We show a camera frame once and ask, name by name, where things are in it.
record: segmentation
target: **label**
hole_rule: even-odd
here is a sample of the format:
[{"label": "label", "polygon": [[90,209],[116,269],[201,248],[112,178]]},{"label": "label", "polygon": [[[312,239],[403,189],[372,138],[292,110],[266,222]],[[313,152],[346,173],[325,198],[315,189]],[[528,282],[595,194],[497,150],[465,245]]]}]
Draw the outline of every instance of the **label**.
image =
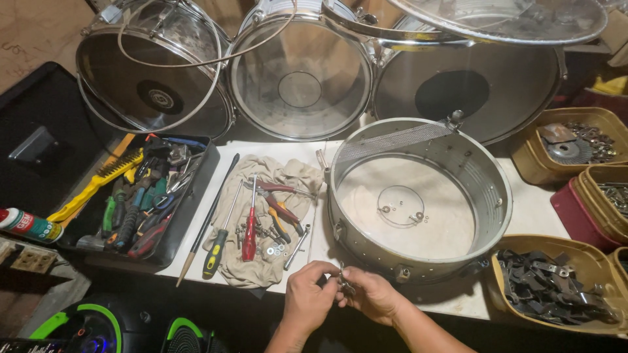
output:
[{"label": "label", "polygon": [[4,230],[28,239],[51,243],[56,241],[63,227],[20,210],[17,218]]}]

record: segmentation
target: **beige rag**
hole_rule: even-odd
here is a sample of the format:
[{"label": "beige rag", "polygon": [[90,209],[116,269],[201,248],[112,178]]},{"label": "beige rag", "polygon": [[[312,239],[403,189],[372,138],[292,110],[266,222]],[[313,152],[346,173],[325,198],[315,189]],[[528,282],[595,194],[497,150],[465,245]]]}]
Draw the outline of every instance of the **beige rag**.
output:
[{"label": "beige rag", "polygon": [[[203,249],[209,251],[212,248],[218,230],[225,225],[225,220],[229,214],[231,204],[234,201],[240,180],[246,182],[255,172],[257,172],[258,180],[288,185],[293,188],[308,191],[312,195],[316,195],[323,184],[323,172],[321,170],[298,160],[289,160],[286,166],[283,166],[274,158],[268,156],[258,157],[247,155],[243,157],[235,166],[222,189],[217,211],[212,220],[214,230],[203,243]],[[280,222],[284,229],[288,231],[292,239],[290,244],[285,245],[286,249],[281,255],[275,256],[274,254],[269,255],[266,253],[267,248],[273,247],[274,241],[269,237],[262,238],[258,235],[256,237],[256,243],[257,246],[261,248],[261,255],[258,253],[255,255],[253,261],[242,262],[242,250],[238,250],[237,248],[235,229],[237,225],[246,223],[251,209],[251,195],[252,191],[242,186],[240,194],[235,201],[229,224],[227,224],[226,227],[229,231],[229,235],[227,236],[222,259],[220,260],[220,267],[218,268],[229,285],[239,288],[268,287],[279,283],[283,275],[283,264],[288,258],[284,256],[284,253],[290,255],[298,242],[298,235],[295,228],[281,220]],[[313,203],[312,199],[306,196],[289,192],[273,192],[273,196],[278,202],[285,202],[286,208],[291,210],[299,219],[304,218],[310,205]],[[268,214],[268,203],[266,203],[266,200],[261,197],[260,194],[257,194],[255,198],[255,213],[256,216],[259,217],[264,229],[273,226],[273,219]]]}]

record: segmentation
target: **workbench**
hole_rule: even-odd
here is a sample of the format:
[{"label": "workbench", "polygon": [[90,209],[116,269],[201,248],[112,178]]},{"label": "workbench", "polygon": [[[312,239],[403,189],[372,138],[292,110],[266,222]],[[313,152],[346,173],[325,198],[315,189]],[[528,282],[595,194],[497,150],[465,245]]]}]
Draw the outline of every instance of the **workbench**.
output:
[{"label": "workbench", "polygon": [[[231,160],[236,153],[240,153],[241,157],[249,154],[271,156],[283,164],[292,158],[296,158],[319,168],[315,154],[316,150],[322,149],[327,163],[331,164],[338,147],[350,133],[350,131],[344,132],[336,137],[338,139],[336,141],[290,143],[266,136],[246,122],[238,122],[238,125],[241,125],[238,126],[238,131],[229,131],[221,139],[226,142],[223,142],[223,145],[218,145],[220,162],[170,266],[167,268],[155,268],[90,256],[86,257],[85,261],[96,266],[178,278],[192,243],[203,224],[205,216],[231,164]],[[512,164],[507,143],[508,141],[506,140],[488,147],[488,150],[497,158],[504,169],[512,188],[512,219],[506,234],[546,234],[569,239],[567,231],[549,201],[556,190],[529,185],[521,180],[516,167]],[[353,257],[333,238],[332,228],[327,216],[326,201],[327,186],[323,184],[318,197],[312,202],[312,207],[310,207],[307,215],[302,219],[302,223],[310,223],[312,225],[311,236],[309,239],[306,239],[303,245],[305,252],[296,256],[290,270],[284,272],[282,281],[277,285],[270,286],[268,291],[285,293],[288,276],[310,261],[330,261],[337,266],[340,261],[343,261],[347,266],[354,264],[355,260],[353,260]],[[219,272],[211,280],[203,279],[202,266],[206,255],[207,251],[201,247],[185,279],[207,283],[208,285],[227,285]],[[500,318],[504,318],[507,315],[498,312],[490,302],[484,285],[484,276],[485,273],[479,273],[466,278],[457,278],[429,286],[406,285],[402,286],[400,290],[417,307],[426,312],[445,313],[484,320],[500,320]]]}]

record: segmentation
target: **hand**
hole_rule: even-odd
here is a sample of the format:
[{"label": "hand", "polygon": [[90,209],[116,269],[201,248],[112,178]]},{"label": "hand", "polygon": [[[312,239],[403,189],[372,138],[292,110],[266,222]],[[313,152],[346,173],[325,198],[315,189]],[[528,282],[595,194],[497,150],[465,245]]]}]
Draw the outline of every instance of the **hand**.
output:
[{"label": "hand", "polygon": [[[332,277],[321,289],[316,282],[324,273]],[[281,324],[306,338],[321,326],[340,289],[339,274],[338,267],[325,261],[312,261],[292,274],[286,285],[286,306]]]},{"label": "hand", "polygon": [[354,285],[355,295],[345,296],[341,291],[336,293],[336,300],[341,308],[348,305],[377,323],[392,326],[392,320],[400,307],[412,305],[378,274],[349,266],[342,271],[342,275]]}]

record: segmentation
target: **bass drum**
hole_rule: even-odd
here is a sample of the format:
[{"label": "bass drum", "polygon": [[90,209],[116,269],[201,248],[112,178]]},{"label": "bass drum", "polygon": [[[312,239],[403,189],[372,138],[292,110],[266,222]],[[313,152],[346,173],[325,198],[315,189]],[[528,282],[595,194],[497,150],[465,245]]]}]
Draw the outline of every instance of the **bass drum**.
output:
[{"label": "bass drum", "polygon": [[[406,18],[399,26],[424,25]],[[372,98],[376,119],[439,121],[461,110],[460,130],[484,145],[534,120],[552,101],[565,72],[563,52],[544,46],[477,43],[385,51]]]},{"label": "bass drum", "polygon": [[[367,47],[320,20],[321,2],[299,0],[294,20],[262,47],[230,63],[235,106],[264,132],[314,141],[348,128],[365,110],[372,75]],[[232,52],[272,35],[290,17],[290,0],[261,0],[240,27]],[[338,14],[355,15],[342,4]]]},{"label": "bass drum", "polygon": [[[234,118],[233,105],[220,76],[206,103],[190,115],[210,90],[217,66],[151,67],[128,59],[120,51],[120,27],[146,3],[117,1],[83,29],[84,38],[76,54],[83,98],[106,123],[130,133],[221,137]],[[209,21],[203,10],[190,1],[154,0],[130,18],[122,45],[129,56],[158,65],[212,60],[219,54]],[[215,29],[221,54],[225,55],[229,40],[217,24]],[[91,104],[94,97],[107,109]]]}]

